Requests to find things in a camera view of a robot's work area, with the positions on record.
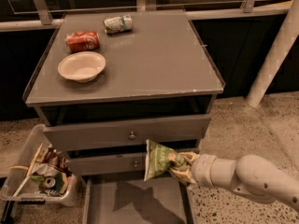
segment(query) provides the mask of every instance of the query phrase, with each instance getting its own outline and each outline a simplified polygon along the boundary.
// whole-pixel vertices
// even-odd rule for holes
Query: white bowl
[[[58,73],[79,83],[96,78],[106,66],[105,58],[95,52],[82,51],[64,58],[58,65]]]

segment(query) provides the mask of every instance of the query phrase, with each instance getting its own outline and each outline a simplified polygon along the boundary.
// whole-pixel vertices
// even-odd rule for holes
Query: soup can
[[[131,31],[133,28],[133,20],[130,14],[107,18],[104,20],[105,32],[109,35]]]
[[[95,31],[78,31],[66,35],[65,42],[71,52],[97,49],[100,46],[99,35]]]

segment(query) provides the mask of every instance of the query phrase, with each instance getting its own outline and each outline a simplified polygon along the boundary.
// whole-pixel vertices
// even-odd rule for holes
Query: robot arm
[[[192,176],[201,187],[227,189],[256,203],[278,200],[299,212],[299,181],[262,157],[246,155],[234,161],[200,155]]]

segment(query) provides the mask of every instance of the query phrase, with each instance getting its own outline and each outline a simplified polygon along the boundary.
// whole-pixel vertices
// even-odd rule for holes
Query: drawer knob
[[[139,161],[135,161],[134,167],[137,168],[137,167],[139,167],[139,165],[140,165]]]
[[[136,135],[133,131],[130,132],[129,139],[130,140],[135,140],[136,139]]]

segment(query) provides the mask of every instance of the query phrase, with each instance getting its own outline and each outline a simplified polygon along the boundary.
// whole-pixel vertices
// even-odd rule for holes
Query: grey dresser
[[[213,101],[223,92],[182,10],[129,13],[133,31],[118,35],[106,35],[103,20],[123,13],[66,15],[24,94],[75,175],[140,172],[147,139],[196,151]],[[65,36],[79,30],[99,34],[94,52],[107,61],[104,72],[85,84],[57,72],[69,55]]]

